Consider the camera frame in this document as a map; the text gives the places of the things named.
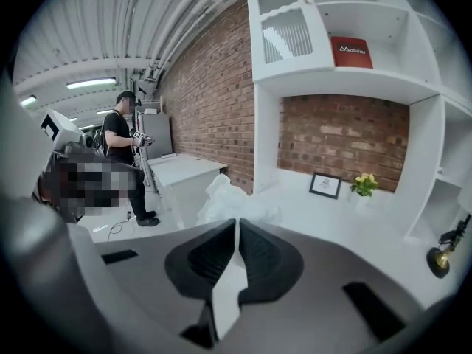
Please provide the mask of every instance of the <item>black cap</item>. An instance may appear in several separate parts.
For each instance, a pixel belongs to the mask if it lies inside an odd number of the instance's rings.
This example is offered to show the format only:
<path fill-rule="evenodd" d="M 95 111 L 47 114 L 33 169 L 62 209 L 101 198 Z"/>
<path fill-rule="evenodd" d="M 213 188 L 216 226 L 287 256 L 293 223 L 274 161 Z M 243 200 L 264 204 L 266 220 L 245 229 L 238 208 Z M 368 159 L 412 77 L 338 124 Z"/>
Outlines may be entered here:
<path fill-rule="evenodd" d="M 132 98 L 133 100 L 136 101 L 136 96 L 134 95 L 134 93 L 132 91 L 124 91 L 124 92 L 120 93 L 119 96 L 117 97 L 116 105 L 119 104 L 119 101 L 121 101 L 121 99 L 123 97 L 130 97 L 130 98 Z"/>

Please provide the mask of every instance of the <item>white vase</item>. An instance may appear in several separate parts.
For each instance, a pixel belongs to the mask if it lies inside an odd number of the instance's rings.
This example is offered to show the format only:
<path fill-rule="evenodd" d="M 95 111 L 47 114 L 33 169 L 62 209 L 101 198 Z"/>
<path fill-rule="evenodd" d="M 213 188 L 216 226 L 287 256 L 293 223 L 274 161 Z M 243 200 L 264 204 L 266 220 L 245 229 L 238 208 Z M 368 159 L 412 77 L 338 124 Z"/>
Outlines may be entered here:
<path fill-rule="evenodd" d="M 353 204 L 354 210 L 356 212 L 363 212 L 370 202 L 370 197 L 363 197 L 362 195 L 356 192 L 352 192 L 350 193 L 350 201 Z"/>

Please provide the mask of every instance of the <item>white cabinet door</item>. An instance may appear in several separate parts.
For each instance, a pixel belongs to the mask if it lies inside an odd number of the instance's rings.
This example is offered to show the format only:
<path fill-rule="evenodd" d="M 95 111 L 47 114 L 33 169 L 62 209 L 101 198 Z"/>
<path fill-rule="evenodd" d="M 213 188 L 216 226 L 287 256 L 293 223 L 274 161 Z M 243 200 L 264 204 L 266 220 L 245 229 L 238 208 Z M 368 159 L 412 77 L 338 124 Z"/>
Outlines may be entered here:
<path fill-rule="evenodd" d="M 334 67 L 314 0 L 248 0 L 254 82 Z"/>

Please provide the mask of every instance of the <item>dark pants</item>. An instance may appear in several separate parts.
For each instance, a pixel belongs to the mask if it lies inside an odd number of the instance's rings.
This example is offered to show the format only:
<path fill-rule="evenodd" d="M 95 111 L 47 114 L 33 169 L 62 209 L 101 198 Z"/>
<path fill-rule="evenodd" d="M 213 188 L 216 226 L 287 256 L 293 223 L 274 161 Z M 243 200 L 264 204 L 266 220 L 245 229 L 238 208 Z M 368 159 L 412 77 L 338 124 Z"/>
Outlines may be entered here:
<path fill-rule="evenodd" d="M 122 162 L 122 160 L 114 158 L 110 156 L 113 161 Z M 133 212 L 136 216 L 138 221 L 143 221 L 145 219 L 146 214 L 146 206 L 145 206 L 145 174 L 144 172 L 137 168 L 130 165 L 133 168 L 133 172 L 136 175 L 136 187 L 134 190 L 128 191 L 128 198 L 131 203 L 131 207 L 133 207 Z"/>

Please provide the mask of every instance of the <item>red brick wall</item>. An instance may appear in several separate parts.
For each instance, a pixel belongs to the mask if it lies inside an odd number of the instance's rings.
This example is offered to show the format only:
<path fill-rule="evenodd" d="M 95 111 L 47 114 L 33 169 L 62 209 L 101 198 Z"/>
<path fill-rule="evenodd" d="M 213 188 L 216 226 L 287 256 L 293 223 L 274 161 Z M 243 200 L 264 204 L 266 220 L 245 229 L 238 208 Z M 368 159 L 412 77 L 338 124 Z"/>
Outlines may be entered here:
<path fill-rule="evenodd" d="M 246 0 L 217 17 L 166 75 L 157 94 L 170 115 L 174 149 L 229 166 L 252 192 L 254 84 Z M 362 172 L 395 190 L 409 128 L 406 105 L 352 96 L 285 99 L 279 166 L 351 181 Z"/>
<path fill-rule="evenodd" d="M 158 94 L 170 115 L 174 151 L 228 164 L 232 183 L 251 193 L 254 84 L 246 0 L 184 50 Z"/>
<path fill-rule="evenodd" d="M 352 181 L 372 173 L 395 191 L 406 155 L 409 107 L 355 96 L 298 96 L 281 106 L 279 167 Z"/>

